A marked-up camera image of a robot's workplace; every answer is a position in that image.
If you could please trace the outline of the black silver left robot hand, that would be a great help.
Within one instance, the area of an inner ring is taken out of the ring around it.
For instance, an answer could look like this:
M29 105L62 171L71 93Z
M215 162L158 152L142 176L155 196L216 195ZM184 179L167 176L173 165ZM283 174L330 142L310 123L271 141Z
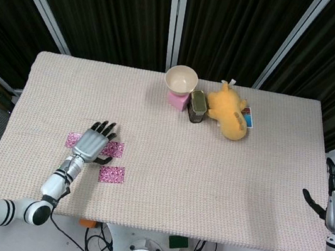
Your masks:
M117 134L113 131L116 123L109 123L108 120L95 122L80 137L76 144L72 147L73 155L80 156L84 163L96 163L106 165L112 161L112 156L103 158L101 153L108 145L109 141L114 139Z

